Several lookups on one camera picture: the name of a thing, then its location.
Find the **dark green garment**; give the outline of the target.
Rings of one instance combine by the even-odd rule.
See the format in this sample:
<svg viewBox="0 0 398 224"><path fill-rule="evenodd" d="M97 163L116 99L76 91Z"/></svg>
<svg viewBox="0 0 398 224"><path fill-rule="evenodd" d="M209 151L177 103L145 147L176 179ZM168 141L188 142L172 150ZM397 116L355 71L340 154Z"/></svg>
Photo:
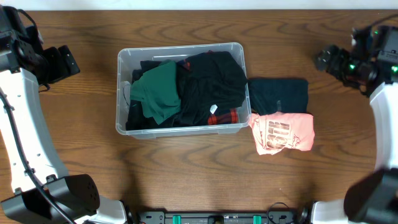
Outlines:
<svg viewBox="0 0 398 224"><path fill-rule="evenodd" d="M144 60L140 66L130 87L130 99L141 104L145 118L162 124L181 109L177 64L172 60Z"/></svg>

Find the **pink printed t-shirt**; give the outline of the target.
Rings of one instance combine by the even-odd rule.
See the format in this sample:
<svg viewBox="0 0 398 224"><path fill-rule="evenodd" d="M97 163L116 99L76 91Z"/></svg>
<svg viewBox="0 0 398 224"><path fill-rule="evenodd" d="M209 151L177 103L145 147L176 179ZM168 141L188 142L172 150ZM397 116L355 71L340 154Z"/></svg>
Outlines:
<svg viewBox="0 0 398 224"><path fill-rule="evenodd" d="M253 113L249 126L260 155L274 155L283 149L309 151L315 138L313 116L306 113Z"/></svg>

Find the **clear plastic storage container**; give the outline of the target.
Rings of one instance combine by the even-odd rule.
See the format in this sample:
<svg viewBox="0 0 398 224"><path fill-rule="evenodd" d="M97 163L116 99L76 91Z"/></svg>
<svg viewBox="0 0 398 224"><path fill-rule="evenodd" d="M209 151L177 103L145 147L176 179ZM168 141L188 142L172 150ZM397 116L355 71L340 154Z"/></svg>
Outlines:
<svg viewBox="0 0 398 224"><path fill-rule="evenodd" d="M124 136L131 136L136 139L155 139L169 136L184 136L196 134L229 134L237 133L240 129L248 126L251 117L251 104L249 91L245 91L245 100L242 106L236 109L238 122L235 124L219 124L211 126L190 126L182 128L158 128L158 129L139 129L128 131L126 121L129 112L129 87L132 81L132 71L140 69L140 62L143 60L179 61L189 56L208 51L229 52L237 64L246 69L243 46L237 42L203 44L203 45L183 45L171 47L145 47L122 49L118 54L117 72L117 100L116 100L116 131Z"/></svg>

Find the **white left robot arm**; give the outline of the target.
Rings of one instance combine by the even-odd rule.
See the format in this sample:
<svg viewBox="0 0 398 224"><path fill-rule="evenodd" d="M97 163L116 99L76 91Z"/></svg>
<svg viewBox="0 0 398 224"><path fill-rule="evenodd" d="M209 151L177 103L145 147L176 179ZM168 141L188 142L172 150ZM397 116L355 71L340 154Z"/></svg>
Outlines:
<svg viewBox="0 0 398 224"><path fill-rule="evenodd" d="M1 202L19 223L128 223L122 201L102 197L87 174L70 175L49 134L39 94L80 72L67 46L44 49L25 11L1 7L1 136L13 196Z"/></svg>

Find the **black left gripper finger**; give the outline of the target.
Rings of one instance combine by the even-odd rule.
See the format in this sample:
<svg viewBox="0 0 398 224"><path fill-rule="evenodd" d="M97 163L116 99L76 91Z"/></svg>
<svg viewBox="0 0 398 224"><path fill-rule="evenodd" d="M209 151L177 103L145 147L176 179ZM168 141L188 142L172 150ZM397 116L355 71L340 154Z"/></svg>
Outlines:
<svg viewBox="0 0 398 224"><path fill-rule="evenodd" d="M63 46L59 47L58 50L60 52L60 55L62 56L65 66L66 66L67 76L70 77L72 75L76 75L76 74L80 73L80 68L77 65L77 62L76 62L72 52L68 48L68 46L63 45Z"/></svg>
<svg viewBox="0 0 398 224"><path fill-rule="evenodd" d="M69 53L69 48L67 46L61 46L59 48L50 47L44 50L44 57L48 62L48 82L56 83L63 80L70 74L70 69L68 67L65 58Z"/></svg>

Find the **black garment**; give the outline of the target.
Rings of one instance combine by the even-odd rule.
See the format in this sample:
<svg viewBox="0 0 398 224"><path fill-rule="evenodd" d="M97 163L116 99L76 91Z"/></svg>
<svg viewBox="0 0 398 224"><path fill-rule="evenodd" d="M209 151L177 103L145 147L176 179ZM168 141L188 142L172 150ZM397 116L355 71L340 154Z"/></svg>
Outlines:
<svg viewBox="0 0 398 224"><path fill-rule="evenodd" d="M138 70L134 70L132 72L132 82L136 79L137 74ZM165 123L166 121L164 121L162 124L157 124L153 118L145 118L142 113L141 104L138 101L132 101L130 99L129 114L126 121L127 130L158 128Z"/></svg>

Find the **dark navy shirt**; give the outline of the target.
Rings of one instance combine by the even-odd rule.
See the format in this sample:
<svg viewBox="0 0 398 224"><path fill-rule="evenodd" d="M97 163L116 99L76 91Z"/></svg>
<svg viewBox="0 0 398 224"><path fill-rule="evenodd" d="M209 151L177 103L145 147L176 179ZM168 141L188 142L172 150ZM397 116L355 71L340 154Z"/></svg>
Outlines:
<svg viewBox="0 0 398 224"><path fill-rule="evenodd" d="M307 113L308 81L300 78L253 78L248 80L252 111L259 115Z"/></svg>

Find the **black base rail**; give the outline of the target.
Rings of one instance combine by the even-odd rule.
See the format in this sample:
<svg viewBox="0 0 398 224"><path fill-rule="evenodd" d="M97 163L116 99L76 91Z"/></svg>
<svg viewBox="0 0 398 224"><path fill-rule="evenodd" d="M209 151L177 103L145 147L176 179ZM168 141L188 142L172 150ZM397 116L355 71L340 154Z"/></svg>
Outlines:
<svg viewBox="0 0 398 224"><path fill-rule="evenodd" d="M168 212L166 210L139 212L138 224L305 224L310 223L307 208L289 208L276 202L265 211L256 212Z"/></svg>

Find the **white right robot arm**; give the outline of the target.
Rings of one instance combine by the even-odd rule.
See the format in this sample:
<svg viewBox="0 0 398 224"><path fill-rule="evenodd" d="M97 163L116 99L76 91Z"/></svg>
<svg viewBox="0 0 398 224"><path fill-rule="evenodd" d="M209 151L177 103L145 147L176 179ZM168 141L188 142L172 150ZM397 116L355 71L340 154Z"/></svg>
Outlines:
<svg viewBox="0 0 398 224"><path fill-rule="evenodd" d="M315 202L309 223L397 223L397 28L372 24L355 29L352 50L322 50L315 66L369 98L376 125L374 171L343 199Z"/></svg>

